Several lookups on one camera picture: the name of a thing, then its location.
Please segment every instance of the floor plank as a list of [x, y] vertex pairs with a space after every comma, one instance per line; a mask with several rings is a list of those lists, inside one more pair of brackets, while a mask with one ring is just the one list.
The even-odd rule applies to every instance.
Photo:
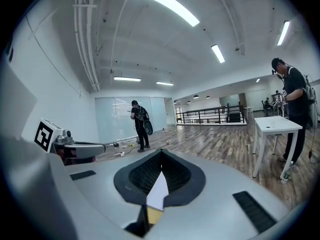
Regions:
[[[255, 112], [255, 117], [262, 117], [262, 112]], [[152, 149], [164, 148], [179, 151], [204, 159], [233, 167], [248, 177], [252, 178], [255, 164], [258, 159], [259, 147], [256, 154], [252, 154], [255, 135], [254, 120], [249, 119], [246, 126], [202, 126], [178, 125], [168, 129], [168, 132], [154, 133], [149, 137]], [[287, 136], [278, 136], [278, 145], [275, 155], [272, 155], [274, 136], [267, 136], [264, 156], [256, 178], [252, 178], [276, 196], [278, 196], [289, 209], [305, 201], [317, 179], [320, 163], [311, 164], [308, 158], [312, 145], [313, 131], [307, 130], [302, 154], [293, 169], [292, 179], [282, 185], [280, 174], [284, 163], [278, 162], [277, 157], [282, 155], [287, 144]], [[137, 143], [132, 147], [115, 148], [109, 146], [106, 153], [99, 155], [99, 161], [121, 159], [114, 154], [124, 151], [125, 156], [137, 154]], [[320, 160], [320, 129], [315, 131], [313, 143], [313, 157], [311, 161]]]

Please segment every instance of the black pants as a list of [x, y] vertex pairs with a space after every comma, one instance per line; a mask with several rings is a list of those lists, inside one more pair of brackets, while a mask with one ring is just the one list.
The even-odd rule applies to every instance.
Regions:
[[[298, 131], [298, 136], [296, 139], [296, 145], [295, 145], [295, 149], [294, 149], [294, 153], [293, 153], [293, 157], [292, 157], [292, 161], [295, 164], [296, 161], [298, 160], [302, 149], [304, 148], [304, 144], [305, 144], [305, 136], [306, 136], [306, 127], [307, 127], [307, 122], [308, 122], [308, 115], [307, 114], [303, 114], [300, 116], [290, 116], [289, 115], [289, 120], [292, 122], [295, 122], [296, 124], [302, 126], [302, 129], [300, 129]], [[286, 147], [285, 147], [285, 153], [283, 155], [283, 157], [285, 159], [288, 159], [288, 155], [290, 152], [290, 148], [291, 148], [291, 143], [292, 143], [292, 138], [293, 138], [294, 134], [293, 133], [289, 133], [288, 134], [288, 141], [286, 143]]]
[[139, 136], [140, 149], [143, 150], [145, 148], [145, 145], [146, 146], [149, 145], [148, 134], [147, 134], [146, 129], [144, 128], [144, 124], [142, 122], [139, 124], [138, 127], [136, 126], [135, 129], [136, 129], [136, 133]]

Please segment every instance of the ceiling light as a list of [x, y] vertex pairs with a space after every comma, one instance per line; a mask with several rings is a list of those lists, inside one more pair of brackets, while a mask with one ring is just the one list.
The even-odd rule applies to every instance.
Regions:
[[154, 0], [165, 7], [168, 7], [170, 10], [174, 11], [181, 18], [183, 18], [186, 22], [188, 22], [192, 27], [199, 23], [199, 20], [188, 11], [182, 4], [177, 2], [176, 0]]
[[167, 83], [167, 82], [156, 82], [158, 85], [165, 85], [165, 86], [173, 86], [173, 83]]
[[280, 39], [279, 39], [279, 42], [278, 42], [277, 46], [280, 46], [282, 44], [282, 42], [284, 41], [286, 33], [288, 31], [288, 28], [289, 28], [289, 25], [290, 25], [290, 21], [285, 21], [284, 22], [283, 30], [282, 30], [282, 33], [281, 33], [281, 36], [280, 36]]
[[134, 81], [134, 82], [140, 82], [140, 78], [131, 78], [131, 77], [122, 77], [122, 76], [115, 76], [114, 80], [122, 80], [122, 81]]
[[220, 61], [220, 63], [225, 62], [225, 58], [222, 55], [219, 47], [217, 44], [211, 46], [211, 49], [214, 51], [215, 55], [217, 56], [218, 60]]

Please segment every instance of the metal railing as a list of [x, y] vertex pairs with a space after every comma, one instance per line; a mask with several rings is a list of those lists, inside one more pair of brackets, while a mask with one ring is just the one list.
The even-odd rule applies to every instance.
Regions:
[[239, 103], [237, 106], [220, 106], [200, 110], [192, 110], [176, 113], [177, 124], [221, 124], [221, 123], [244, 123], [244, 107]]

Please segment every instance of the plastic bottle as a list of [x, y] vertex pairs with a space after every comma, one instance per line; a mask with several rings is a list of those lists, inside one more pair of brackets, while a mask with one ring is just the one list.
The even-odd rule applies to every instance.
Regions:
[[287, 184], [288, 180], [289, 180], [289, 176], [293, 170], [293, 167], [294, 167], [294, 161], [291, 161], [290, 163], [290, 166], [288, 168], [288, 170], [285, 171], [284, 175], [283, 175], [283, 178], [281, 180], [281, 183], [282, 184]]

